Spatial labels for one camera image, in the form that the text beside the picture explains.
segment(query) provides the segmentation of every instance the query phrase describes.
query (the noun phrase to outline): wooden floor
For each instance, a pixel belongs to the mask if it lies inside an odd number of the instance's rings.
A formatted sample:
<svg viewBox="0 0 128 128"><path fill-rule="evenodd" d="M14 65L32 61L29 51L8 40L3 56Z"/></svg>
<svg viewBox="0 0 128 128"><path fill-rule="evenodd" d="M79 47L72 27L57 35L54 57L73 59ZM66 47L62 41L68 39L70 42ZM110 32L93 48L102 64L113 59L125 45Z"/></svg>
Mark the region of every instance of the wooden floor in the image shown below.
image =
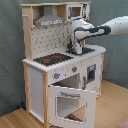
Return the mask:
<svg viewBox="0 0 128 128"><path fill-rule="evenodd" d="M126 118L128 118L128 89L102 81L102 97L97 99L96 105L95 128L115 128ZM44 126L31 114L19 109L1 117L0 128L44 128Z"/></svg>

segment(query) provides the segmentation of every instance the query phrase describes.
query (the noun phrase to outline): gray wall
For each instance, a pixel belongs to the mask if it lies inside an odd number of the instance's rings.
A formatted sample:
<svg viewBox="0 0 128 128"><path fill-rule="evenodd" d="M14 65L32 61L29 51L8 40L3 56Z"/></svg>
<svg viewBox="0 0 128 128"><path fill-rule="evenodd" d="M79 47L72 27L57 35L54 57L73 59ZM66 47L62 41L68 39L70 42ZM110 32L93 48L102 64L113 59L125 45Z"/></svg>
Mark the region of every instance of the gray wall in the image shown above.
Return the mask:
<svg viewBox="0 0 128 128"><path fill-rule="evenodd" d="M25 54L20 4L43 2L68 2L68 0L0 1L0 116L15 110L21 101L25 101L22 65ZM92 0L91 2L89 22L94 26L127 15L127 0ZM128 88L127 42L128 35L102 36L86 40L86 43L101 45L107 49L103 78Z"/></svg>

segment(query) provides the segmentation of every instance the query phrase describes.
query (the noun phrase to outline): kitchen hood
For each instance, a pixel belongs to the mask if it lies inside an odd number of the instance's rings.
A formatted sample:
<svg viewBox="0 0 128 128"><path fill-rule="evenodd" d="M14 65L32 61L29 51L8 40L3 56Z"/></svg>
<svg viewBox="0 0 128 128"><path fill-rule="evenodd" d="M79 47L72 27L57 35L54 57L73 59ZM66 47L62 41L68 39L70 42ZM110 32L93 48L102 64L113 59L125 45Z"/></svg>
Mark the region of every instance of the kitchen hood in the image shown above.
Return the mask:
<svg viewBox="0 0 128 128"><path fill-rule="evenodd" d="M44 15L38 20L36 20L34 23L36 27L40 27L40 26L64 23L64 19L56 15L53 15L52 5L46 5L44 6Z"/></svg>

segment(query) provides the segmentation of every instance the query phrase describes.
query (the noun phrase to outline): sink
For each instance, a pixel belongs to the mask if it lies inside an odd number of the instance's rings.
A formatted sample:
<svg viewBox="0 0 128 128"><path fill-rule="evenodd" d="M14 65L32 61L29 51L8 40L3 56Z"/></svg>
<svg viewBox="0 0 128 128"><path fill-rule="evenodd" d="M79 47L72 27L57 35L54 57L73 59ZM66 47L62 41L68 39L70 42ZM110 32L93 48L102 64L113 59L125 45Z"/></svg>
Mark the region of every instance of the sink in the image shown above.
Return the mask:
<svg viewBox="0 0 128 128"><path fill-rule="evenodd" d="M69 54L76 55L76 56L81 56L81 55L88 54L88 53L90 53L90 52L94 52L94 51L95 51L94 49L87 48L87 47L83 47L83 48L82 48L82 54L79 54L79 55L76 54L76 53L71 53L69 50L66 51L66 52L69 53Z"/></svg>

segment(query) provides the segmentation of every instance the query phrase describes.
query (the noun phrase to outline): oven handle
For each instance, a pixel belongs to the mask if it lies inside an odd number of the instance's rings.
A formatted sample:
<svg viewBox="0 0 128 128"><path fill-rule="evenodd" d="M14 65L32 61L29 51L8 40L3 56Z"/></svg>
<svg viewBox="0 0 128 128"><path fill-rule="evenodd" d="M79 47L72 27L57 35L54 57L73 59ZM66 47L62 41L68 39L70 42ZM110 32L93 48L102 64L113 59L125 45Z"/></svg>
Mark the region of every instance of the oven handle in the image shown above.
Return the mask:
<svg viewBox="0 0 128 128"><path fill-rule="evenodd" d="M66 92L61 92L61 95L69 96L69 97L72 97L72 98L80 98L80 94L69 94L69 93L66 93Z"/></svg>
<svg viewBox="0 0 128 128"><path fill-rule="evenodd" d="M83 80L84 80L84 87L82 87L82 89L85 90L86 89L86 77L85 76L83 76Z"/></svg>

